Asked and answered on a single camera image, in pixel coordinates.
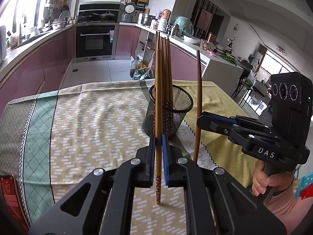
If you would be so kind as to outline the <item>pink sleeve forearm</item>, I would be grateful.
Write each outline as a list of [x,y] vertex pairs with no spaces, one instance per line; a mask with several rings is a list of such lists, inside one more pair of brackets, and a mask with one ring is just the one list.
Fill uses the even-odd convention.
[[283,192],[264,203],[285,226],[287,234],[291,234],[305,218],[312,207],[312,197],[296,198],[293,193],[293,183]]

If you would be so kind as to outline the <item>right hand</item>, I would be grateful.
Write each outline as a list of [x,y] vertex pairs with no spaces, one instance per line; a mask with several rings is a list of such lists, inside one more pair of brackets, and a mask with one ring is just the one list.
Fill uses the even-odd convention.
[[257,160],[255,168],[253,171],[253,185],[252,191],[255,196],[260,194],[265,194],[268,187],[275,188],[276,192],[282,192],[288,189],[294,180],[293,172],[281,172],[278,174],[273,174],[271,176],[264,172],[265,162]]

